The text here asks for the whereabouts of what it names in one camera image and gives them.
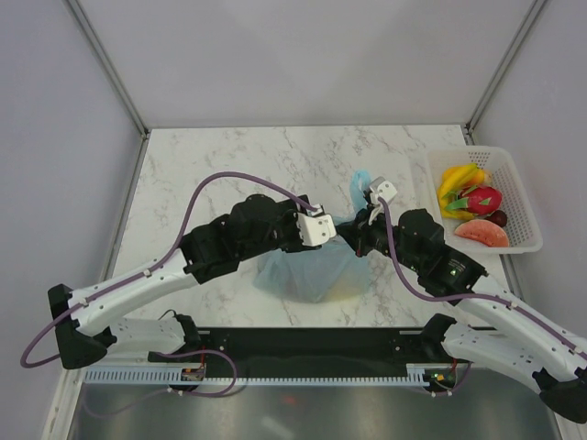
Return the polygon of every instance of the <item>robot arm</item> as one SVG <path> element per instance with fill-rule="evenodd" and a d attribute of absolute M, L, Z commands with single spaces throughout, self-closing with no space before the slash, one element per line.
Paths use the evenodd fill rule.
<path fill-rule="evenodd" d="M 230 214 L 183 236 L 156 269 L 155 259 L 82 289 L 55 286 L 49 290 L 53 318 L 74 309 L 55 326 L 61 363 L 66 369 L 79 369 L 107 354 L 197 349 L 200 338 L 189 316 L 178 314 L 164 321 L 123 316 L 169 293 L 235 272 L 240 261 L 275 249 L 317 249 L 335 235 L 332 217 L 321 206 L 309 212 L 294 201 L 276 203 L 255 194 L 237 203 Z M 104 291 L 107 294 L 92 300 L 92 294 Z"/>
<path fill-rule="evenodd" d="M 504 290 L 482 265 L 447 246 L 442 226 L 426 210 L 404 213 L 389 239 L 382 211 L 388 214 L 387 205 L 395 194 L 388 181 L 374 181 L 365 193 L 368 207 L 352 222 L 336 228 L 320 206 L 309 212 L 293 201 L 276 203 L 264 195 L 252 195 L 236 204 L 230 214 L 183 236 L 178 248 L 156 270 L 151 270 L 149 263 L 88 288 L 72 291 L 63 285 L 54 287 L 49 292 L 54 318 L 76 308 L 56 325 L 63 366 L 85 367 L 108 353 L 170 354 L 198 348 L 200 336 L 189 316 L 178 314 L 164 321 L 123 316 L 165 294 L 234 272 L 240 261 L 275 249 L 317 249 L 339 235 L 358 257 L 377 250 L 393 257 L 394 264 L 399 262 L 415 271 L 418 284 L 431 295 L 416 292 L 422 299 L 449 301 L 506 336 L 487 336 L 438 314 L 422 332 L 430 360 L 441 354 L 479 363 L 539 392 L 555 412 L 575 422 L 587 422 L 587 357 L 583 353 L 587 341 L 551 323 Z M 117 287 L 121 281 L 124 286 Z M 111 290 L 108 294 L 87 301 L 92 293 L 107 289 Z M 464 292 L 467 298 L 452 299 Z M 571 346 L 561 344 L 557 336 L 564 336 Z"/>

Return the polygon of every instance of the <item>basket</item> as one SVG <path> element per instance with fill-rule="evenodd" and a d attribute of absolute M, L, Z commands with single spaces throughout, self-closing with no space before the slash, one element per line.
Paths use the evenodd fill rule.
<path fill-rule="evenodd" d="M 504 228 L 510 247 L 487 247 L 467 238 L 454 235 L 462 222 L 443 218 L 437 203 L 437 188 L 442 183 L 442 173 L 449 167 L 475 162 L 480 168 L 490 171 L 492 186 L 504 196 L 500 209 L 507 214 Z M 523 254 L 542 248 L 542 235 L 526 190 L 514 165 L 512 156 L 503 148 L 467 146 L 453 149 L 433 149 L 426 154 L 428 189 L 432 198 L 433 217 L 444 226 L 448 245 L 463 251 L 482 254 Z"/>

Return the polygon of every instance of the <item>black base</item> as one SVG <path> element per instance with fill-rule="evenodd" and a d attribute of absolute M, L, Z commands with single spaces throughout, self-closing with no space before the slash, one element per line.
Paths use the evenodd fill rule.
<path fill-rule="evenodd" d="M 200 328 L 206 348 L 221 350 L 250 379 L 405 377 L 405 364 L 430 361 L 414 328 Z M 439 356 L 437 362 L 452 362 Z M 206 355 L 206 376 L 232 376 Z"/>
<path fill-rule="evenodd" d="M 72 289 L 63 284 L 49 290 L 49 306 L 53 319 L 69 309 L 71 291 Z M 55 327 L 61 364 L 65 369 L 81 369 L 94 364 L 106 356 L 108 347 L 116 342 L 109 327 L 101 334 L 90 337 L 78 332 L 77 326 L 77 321 L 68 316 Z"/>

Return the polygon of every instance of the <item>red fruit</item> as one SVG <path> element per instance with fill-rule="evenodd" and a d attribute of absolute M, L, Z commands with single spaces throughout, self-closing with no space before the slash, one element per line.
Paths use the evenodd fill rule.
<path fill-rule="evenodd" d="M 491 186 L 473 185 L 460 192 L 459 198 L 447 206 L 447 211 L 464 209 L 473 214 L 491 214 L 502 204 L 502 194 Z"/>
<path fill-rule="evenodd" d="M 504 211 L 500 211 L 499 209 L 495 211 L 493 214 L 491 214 L 489 217 L 485 217 L 485 220 L 495 223 L 500 227 L 507 226 L 507 215 Z"/>
<path fill-rule="evenodd" d="M 455 229 L 455 236 L 479 241 L 490 248 L 508 248 L 510 241 L 505 231 L 487 220 L 471 220 Z"/>

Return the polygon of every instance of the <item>marble table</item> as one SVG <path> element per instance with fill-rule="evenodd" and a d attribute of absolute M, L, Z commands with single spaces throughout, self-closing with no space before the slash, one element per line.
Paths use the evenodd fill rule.
<path fill-rule="evenodd" d="M 307 193 L 327 212 L 352 215 L 349 184 L 355 170 L 384 176 L 398 189 L 393 218 L 431 204 L 423 157 L 427 149 L 463 146 L 459 126 L 306 126 L 159 129 L 150 136 L 128 216 L 115 275 L 161 256 L 174 240 L 196 184 L 216 171 L 243 171 Z M 195 205 L 188 230 L 229 213 L 253 193 L 279 194 L 248 181 L 212 182 Z M 474 256 L 505 286 L 497 256 Z M 371 284 L 361 295 L 329 295 L 301 302 L 253 286 L 256 259 L 238 272 L 148 304 L 132 317 L 157 318 L 165 310 L 190 314 L 201 326 L 422 326 L 436 313 L 485 325 L 450 305 L 412 296 L 392 264 L 372 252 Z M 415 275 L 406 270 L 415 284 Z"/>

